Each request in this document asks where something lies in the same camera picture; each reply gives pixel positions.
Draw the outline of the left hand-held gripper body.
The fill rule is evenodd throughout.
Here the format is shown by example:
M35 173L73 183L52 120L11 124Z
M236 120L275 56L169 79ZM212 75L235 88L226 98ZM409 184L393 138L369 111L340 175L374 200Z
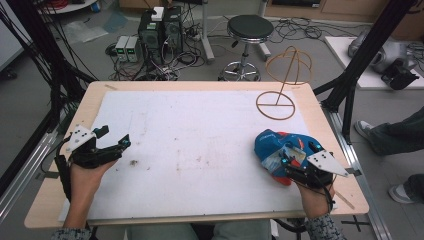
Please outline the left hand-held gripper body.
M86 169L94 169L118 159L117 156L102 156L98 153L93 130L76 124L69 136L61 141L54 158L57 168L74 163Z

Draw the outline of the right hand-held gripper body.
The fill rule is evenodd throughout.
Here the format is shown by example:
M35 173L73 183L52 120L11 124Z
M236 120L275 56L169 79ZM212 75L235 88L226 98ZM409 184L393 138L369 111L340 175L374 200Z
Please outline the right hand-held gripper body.
M334 174L342 177L349 175L348 171L326 150L307 156L301 166L296 165L296 160L283 160L283 167L288 178L310 188L330 185Z

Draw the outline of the blue and red cap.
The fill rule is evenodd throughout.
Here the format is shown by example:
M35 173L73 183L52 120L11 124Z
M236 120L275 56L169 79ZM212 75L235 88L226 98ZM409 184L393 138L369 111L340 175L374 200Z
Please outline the blue and red cap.
M307 156L314 154L308 147L309 142L320 144L315 138L308 135L274 132L266 129L256 137L254 152L261 165L271 174L274 180L284 186L290 186L292 181L286 176L281 164L280 153L285 151L292 155L296 160L296 165L301 166Z

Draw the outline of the person's left hand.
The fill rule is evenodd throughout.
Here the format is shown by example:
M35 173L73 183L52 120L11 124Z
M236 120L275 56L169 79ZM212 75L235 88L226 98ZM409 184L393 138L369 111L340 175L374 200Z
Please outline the person's left hand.
M112 161L94 169L71 165L71 202L92 200L97 192L103 175L116 163Z

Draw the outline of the person's right hand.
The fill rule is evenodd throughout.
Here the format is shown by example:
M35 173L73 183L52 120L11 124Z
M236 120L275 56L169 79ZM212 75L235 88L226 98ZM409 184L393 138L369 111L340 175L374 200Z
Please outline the person's right hand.
M302 206L308 219L318 218L330 212L328 199L323 189L312 190L297 183Z

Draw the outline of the white table mat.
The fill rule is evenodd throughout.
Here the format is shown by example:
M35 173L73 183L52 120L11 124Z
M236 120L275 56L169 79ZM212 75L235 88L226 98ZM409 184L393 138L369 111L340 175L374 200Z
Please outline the white table mat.
M295 185L261 166L254 140L264 130L307 133L301 114L275 121L256 108L255 91L110 91L93 122L108 126L100 148L129 136L107 171L92 220L173 220L295 212Z

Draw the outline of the grey power supply unit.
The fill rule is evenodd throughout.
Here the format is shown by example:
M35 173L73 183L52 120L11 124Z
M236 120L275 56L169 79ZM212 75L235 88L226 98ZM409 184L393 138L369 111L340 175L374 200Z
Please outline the grey power supply unit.
M117 57L120 62L128 61L128 57L125 51L128 40L129 40L128 36L120 36L115 45L115 51L117 53Z
M128 38L125 50L129 62L135 63L139 60L140 46L138 43L138 38L136 36L130 36Z

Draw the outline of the white floor platform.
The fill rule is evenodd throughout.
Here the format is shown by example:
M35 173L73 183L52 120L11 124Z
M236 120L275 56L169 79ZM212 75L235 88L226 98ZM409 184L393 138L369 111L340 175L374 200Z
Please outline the white floor platform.
M354 37L325 37L327 46L343 68L346 68L351 61L348 56L348 46L353 40ZM415 69L411 73L417 75L418 79L408 85L406 90L424 90L424 77ZM362 90L390 90L390 87L381 80L381 75L376 73L371 67L367 67L364 70L357 82L357 87Z

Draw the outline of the black computer tower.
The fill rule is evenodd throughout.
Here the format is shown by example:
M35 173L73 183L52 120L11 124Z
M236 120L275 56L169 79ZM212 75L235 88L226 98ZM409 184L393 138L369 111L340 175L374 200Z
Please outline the black computer tower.
M165 39L168 48L174 53L183 51L181 14L180 6L167 8L164 12Z
M151 19L152 11L145 11L141 15L138 35L143 49L143 55L149 57L156 64L162 63L161 47L164 41L163 23Z

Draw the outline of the black device on platform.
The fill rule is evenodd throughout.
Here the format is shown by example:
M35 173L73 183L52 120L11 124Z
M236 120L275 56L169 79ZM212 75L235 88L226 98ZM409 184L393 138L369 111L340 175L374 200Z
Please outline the black device on platform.
M403 66L403 62L396 59L388 68L383 71L381 80L393 90L402 90L418 79L408 68Z

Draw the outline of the person's legs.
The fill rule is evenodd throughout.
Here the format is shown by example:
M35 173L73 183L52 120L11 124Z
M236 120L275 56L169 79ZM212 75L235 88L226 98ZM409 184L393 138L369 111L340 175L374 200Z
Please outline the person's legs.
M269 220L133 225L128 240L273 240Z

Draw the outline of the grey robot shell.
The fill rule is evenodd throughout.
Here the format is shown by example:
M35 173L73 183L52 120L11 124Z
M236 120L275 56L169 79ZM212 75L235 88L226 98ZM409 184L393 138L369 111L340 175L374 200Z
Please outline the grey robot shell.
M348 46L348 56L353 57L364 42L369 31L362 31ZM377 73L383 73L391 64L399 60L407 70L412 70L416 65L413 53L407 49L407 44L389 38L371 60L369 66Z

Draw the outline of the black round stool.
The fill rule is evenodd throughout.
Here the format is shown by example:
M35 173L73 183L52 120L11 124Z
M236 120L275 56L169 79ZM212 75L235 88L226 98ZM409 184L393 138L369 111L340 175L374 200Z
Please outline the black round stool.
M260 81L259 69L247 62L249 48L254 44L265 43L272 35L272 23L258 15L238 15L227 24L227 33L234 39L232 47L244 43L244 51L239 61L227 64L218 76L219 81Z

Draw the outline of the aluminium rail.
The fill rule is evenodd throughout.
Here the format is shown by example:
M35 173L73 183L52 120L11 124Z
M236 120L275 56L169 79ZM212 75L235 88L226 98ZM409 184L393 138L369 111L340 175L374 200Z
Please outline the aluminium rail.
M354 147L348 143L345 137L342 135L343 122L338 113L332 113L327 109L322 109L324 115L326 116L330 127L333 130L335 138L340 145L342 152L347 160L349 166L355 171L354 176L361 188L361 191L367 200L369 211L367 213L368 219L373 228L373 232L377 240L392 240L392 236L389 232L389 229L378 209L378 206L374 200L374 196L371 192L371 189L368 185L364 171L360 165L357 154L354 150Z
M12 178L4 193L0 196L0 225L9 215L15 203L31 181L34 174L41 166L43 159L52 150L58 136L57 130L44 132L38 140L33 141L27 152L24 152L19 160L23 165Z

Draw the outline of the black metal frame post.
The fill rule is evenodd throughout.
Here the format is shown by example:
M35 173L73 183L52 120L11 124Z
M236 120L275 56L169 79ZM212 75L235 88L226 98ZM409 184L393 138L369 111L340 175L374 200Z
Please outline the black metal frame post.
M0 197L3 197L10 189L12 182L27 162L29 153L35 148L35 144L45 133L51 132L59 124L59 114L64 104L82 100L85 93L82 82L97 81L92 73L87 74L81 71L65 58L52 31L46 26L45 9L35 4L34 0L5 1L25 29L26 34L6 14L1 3L0 21L18 40L24 52L35 63L41 76L49 85L51 108L0 177Z
M415 1L389 0L343 72L335 79L313 90L315 95L330 90L329 96L321 102L321 105L331 113L337 113L340 104L345 101L341 135L348 144L351 143L350 127L357 82L401 20L415 5Z

